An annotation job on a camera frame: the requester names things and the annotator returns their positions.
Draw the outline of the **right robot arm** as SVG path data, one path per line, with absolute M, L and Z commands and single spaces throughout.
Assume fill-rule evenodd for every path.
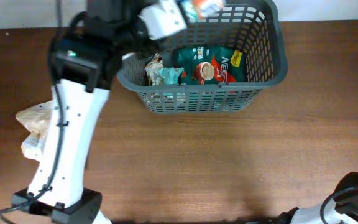
M 345 175 L 322 203 L 283 212 L 274 223 L 358 224 L 358 172 Z

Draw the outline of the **green Nescafe coffee bag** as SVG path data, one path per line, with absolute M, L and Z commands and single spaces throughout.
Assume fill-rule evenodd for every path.
M 173 61 L 184 69 L 181 82 L 187 85 L 245 81 L 245 54 L 238 50 L 208 45 L 181 48 L 174 51 Z

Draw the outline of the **beige paper bag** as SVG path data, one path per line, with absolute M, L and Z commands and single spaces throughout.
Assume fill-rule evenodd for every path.
M 16 120 L 30 132 L 21 144 L 25 158 L 40 162 L 47 137 L 53 101 L 39 103 L 16 114 Z

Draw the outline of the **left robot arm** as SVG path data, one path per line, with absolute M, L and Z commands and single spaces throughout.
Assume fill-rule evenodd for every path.
M 54 223 L 108 223 L 103 196 L 83 185 L 96 123 L 122 57 L 151 48 L 141 11 L 147 1 L 89 1 L 48 49 L 52 109 L 40 164 L 27 188 L 12 196 L 11 211 Z

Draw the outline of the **brown white snack bag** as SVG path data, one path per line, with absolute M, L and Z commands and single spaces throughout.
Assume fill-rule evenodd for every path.
M 160 71 L 163 68 L 162 56 L 159 53 L 155 53 L 152 60 L 144 68 L 149 86 L 164 85 L 164 78 L 160 75 Z

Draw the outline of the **small pale green packet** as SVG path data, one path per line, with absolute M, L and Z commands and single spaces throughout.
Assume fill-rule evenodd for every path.
M 184 68 L 163 67 L 158 74 L 163 79 L 164 85 L 176 85 L 183 71 Z

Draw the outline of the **Kleenex tissue multipack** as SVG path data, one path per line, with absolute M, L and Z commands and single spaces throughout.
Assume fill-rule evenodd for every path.
M 226 6 L 225 0 L 179 0 L 178 3 L 189 23 L 205 19 Z

